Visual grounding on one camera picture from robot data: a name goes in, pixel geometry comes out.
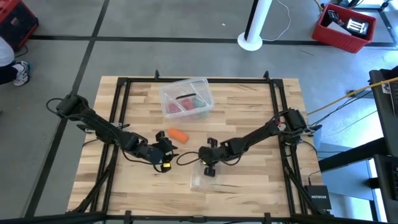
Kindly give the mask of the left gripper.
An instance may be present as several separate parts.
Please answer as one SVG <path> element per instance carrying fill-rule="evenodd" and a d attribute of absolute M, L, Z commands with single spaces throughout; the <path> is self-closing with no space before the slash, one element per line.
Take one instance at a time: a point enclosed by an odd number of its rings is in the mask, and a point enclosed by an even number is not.
<path fill-rule="evenodd" d="M 179 156 L 174 152 L 178 147 L 172 144 L 171 140 L 165 136 L 164 131 L 159 131 L 155 135 L 155 139 L 157 142 L 143 146 L 139 155 L 150 163 L 156 172 L 164 174 L 171 170 L 172 158 Z"/>

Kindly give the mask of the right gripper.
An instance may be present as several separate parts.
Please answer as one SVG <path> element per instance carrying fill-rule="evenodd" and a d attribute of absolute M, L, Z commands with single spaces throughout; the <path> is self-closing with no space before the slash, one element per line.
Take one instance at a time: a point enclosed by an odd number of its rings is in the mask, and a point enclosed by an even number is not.
<path fill-rule="evenodd" d="M 231 152 L 225 144 L 218 147 L 218 141 L 214 138 L 207 139 L 208 147 L 200 148 L 201 159 L 206 167 L 204 174 L 208 177 L 216 175 L 215 164 L 218 162 L 226 163 L 236 158 L 236 154 Z"/>

